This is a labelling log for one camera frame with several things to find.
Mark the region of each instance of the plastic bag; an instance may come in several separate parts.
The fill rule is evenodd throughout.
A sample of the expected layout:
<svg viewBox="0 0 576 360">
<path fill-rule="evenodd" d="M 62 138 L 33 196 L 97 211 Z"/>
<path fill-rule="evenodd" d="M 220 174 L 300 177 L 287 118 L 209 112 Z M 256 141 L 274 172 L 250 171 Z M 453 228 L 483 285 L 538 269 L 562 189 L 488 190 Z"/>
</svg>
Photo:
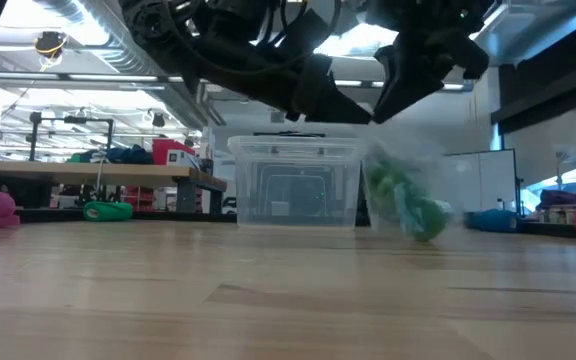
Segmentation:
<svg viewBox="0 0 576 360">
<path fill-rule="evenodd" d="M 370 125 L 362 136 L 364 192 L 371 226 L 430 241 L 455 219 L 459 165 L 418 129 Z"/>
</svg>

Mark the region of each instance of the clear plastic storage bin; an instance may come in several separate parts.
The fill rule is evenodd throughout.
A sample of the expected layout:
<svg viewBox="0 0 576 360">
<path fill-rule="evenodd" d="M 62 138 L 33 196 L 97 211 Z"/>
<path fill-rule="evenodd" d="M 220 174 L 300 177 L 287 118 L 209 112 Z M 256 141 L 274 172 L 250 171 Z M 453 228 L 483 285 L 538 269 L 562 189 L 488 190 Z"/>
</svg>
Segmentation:
<svg viewBox="0 0 576 360">
<path fill-rule="evenodd" d="M 354 228 L 361 158 L 354 139 L 240 136 L 239 225 Z"/>
</svg>

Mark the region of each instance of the table leg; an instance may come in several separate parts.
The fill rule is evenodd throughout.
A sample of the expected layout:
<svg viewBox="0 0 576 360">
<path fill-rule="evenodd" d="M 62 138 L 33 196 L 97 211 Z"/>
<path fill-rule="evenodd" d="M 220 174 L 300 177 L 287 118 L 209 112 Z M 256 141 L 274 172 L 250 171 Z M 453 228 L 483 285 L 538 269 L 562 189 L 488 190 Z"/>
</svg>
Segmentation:
<svg viewBox="0 0 576 360">
<path fill-rule="evenodd" d="M 223 211 L 224 193 L 213 190 L 210 192 L 210 213 L 221 214 Z"/>
<path fill-rule="evenodd" d="M 197 212 L 197 185 L 188 178 L 177 180 L 177 212 Z"/>
</svg>

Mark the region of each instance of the wooden floor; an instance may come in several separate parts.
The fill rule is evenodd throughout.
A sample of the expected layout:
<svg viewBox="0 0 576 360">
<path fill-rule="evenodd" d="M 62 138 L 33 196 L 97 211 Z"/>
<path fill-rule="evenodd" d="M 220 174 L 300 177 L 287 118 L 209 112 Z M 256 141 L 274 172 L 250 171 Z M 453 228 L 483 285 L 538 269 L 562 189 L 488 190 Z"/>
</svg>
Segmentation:
<svg viewBox="0 0 576 360">
<path fill-rule="evenodd" d="M 0 230 L 0 359 L 576 360 L 576 242 L 452 230 Z"/>
</svg>

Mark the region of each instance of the red box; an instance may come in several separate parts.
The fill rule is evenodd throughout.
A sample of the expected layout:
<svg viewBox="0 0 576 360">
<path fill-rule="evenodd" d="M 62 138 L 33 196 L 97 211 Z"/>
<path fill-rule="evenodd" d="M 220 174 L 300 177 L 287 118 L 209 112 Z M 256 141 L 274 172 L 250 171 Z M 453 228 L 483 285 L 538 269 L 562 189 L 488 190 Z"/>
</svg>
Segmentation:
<svg viewBox="0 0 576 360">
<path fill-rule="evenodd" d="M 190 155 L 195 155 L 195 150 L 174 139 L 154 139 L 152 142 L 152 158 L 155 165 L 168 163 L 168 150 L 183 150 Z"/>
</svg>

